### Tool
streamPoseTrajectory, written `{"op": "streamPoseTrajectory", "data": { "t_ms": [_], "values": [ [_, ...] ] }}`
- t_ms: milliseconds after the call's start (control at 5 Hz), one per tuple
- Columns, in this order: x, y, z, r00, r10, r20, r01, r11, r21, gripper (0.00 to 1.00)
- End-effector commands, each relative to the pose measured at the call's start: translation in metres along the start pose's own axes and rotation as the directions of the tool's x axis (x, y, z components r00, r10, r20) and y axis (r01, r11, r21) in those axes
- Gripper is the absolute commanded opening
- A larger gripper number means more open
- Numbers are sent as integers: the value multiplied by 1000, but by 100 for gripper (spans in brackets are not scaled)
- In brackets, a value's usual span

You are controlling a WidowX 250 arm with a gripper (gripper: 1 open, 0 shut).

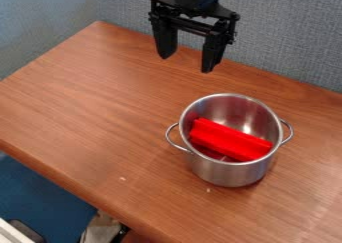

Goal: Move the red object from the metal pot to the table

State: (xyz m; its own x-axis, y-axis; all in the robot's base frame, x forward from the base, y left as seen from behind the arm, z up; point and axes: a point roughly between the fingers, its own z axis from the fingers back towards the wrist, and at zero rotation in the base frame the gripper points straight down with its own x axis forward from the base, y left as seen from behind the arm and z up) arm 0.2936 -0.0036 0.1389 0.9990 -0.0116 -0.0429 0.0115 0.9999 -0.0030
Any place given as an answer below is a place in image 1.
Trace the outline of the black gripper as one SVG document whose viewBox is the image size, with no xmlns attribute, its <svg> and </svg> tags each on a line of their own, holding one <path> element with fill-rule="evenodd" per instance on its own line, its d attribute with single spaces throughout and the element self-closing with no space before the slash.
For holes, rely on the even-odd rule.
<svg viewBox="0 0 342 243">
<path fill-rule="evenodd" d="M 228 44 L 236 40 L 237 12 L 220 0 L 150 0 L 150 20 L 158 54 L 168 59 L 178 49 L 178 31 L 206 37 L 202 48 L 202 72 L 221 63 Z"/>
</svg>

